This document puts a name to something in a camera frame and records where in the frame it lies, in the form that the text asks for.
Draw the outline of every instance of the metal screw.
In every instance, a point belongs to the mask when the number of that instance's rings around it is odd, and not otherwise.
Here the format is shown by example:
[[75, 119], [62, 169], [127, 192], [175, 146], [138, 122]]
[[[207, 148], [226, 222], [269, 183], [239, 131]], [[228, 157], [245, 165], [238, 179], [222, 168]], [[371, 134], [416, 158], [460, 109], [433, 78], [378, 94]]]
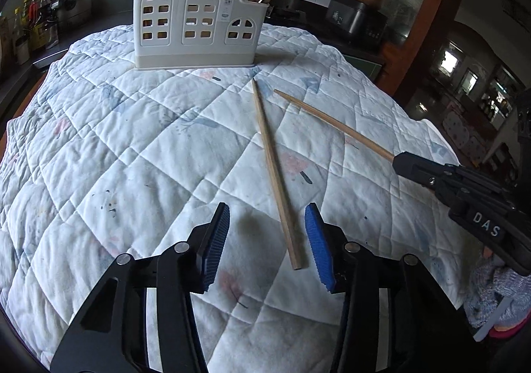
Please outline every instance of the metal screw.
[[346, 243], [346, 245], [344, 245], [344, 249], [350, 253], [358, 253], [361, 247], [359, 246], [358, 243], [355, 243], [354, 241], [350, 241]]
[[418, 258], [415, 255], [405, 255], [404, 262], [408, 265], [414, 266], [418, 264]]
[[127, 253], [122, 253], [120, 256], [116, 258], [116, 263], [118, 265], [125, 265], [131, 260], [131, 256], [129, 256]]
[[190, 245], [186, 241], [177, 243], [173, 248], [177, 253], [185, 253], [190, 248]]

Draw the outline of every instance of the black kitchen appliance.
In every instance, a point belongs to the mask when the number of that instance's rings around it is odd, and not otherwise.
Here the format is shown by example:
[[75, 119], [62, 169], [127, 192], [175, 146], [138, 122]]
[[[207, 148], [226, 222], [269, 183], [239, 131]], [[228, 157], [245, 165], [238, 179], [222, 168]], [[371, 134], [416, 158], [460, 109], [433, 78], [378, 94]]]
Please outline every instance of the black kitchen appliance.
[[347, 41], [367, 49], [380, 46], [387, 17], [358, 0], [331, 0], [326, 20]]

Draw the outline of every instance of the red fabric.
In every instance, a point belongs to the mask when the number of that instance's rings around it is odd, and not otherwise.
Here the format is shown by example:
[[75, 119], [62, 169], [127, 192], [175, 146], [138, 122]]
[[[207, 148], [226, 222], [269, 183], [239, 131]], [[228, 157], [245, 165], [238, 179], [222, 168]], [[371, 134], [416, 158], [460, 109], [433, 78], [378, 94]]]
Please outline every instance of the red fabric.
[[513, 337], [513, 335], [515, 335], [517, 332], [519, 332], [524, 327], [524, 325], [527, 323], [530, 317], [531, 317], [531, 311], [527, 314], [527, 317], [524, 320], [522, 320], [522, 322], [520, 322], [516, 327], [511, 328], [510, 330], [507, 330], [507, 331], [496, 331], [494, 328], [491, 328], [491, 330], [489, 331], [489, 336], [492, 338]]

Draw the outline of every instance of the window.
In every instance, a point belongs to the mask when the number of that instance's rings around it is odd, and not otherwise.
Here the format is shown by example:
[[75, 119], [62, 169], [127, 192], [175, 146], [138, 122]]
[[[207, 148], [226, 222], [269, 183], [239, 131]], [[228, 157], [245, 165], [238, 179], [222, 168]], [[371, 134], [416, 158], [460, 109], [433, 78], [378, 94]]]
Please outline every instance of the window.
[[466, 75], [463, 78], [463, 81], [461, 82], [461, 88], [464, 90], [466, 94], [469, 94], [476, 85], [477, 82], [477, 75], [474, 74], [470, 69], [467, 69]]
[[452, 72], [456, 68], [458, 62], [459, 60], [457, 57], [448, 51], [444, 51], [444, 60], [441, 62], [439, 70], [449, 77], [452, 75]]

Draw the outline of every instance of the white plastic basket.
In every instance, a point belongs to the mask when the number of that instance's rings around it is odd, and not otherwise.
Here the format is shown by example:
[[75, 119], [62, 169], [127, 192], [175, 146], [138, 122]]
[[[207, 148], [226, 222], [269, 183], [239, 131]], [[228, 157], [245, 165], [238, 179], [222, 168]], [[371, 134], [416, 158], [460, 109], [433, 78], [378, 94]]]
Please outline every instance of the white plastic basket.
[[246, 0], [134, 0], [136, 67], [252, 66], [266, 10]]

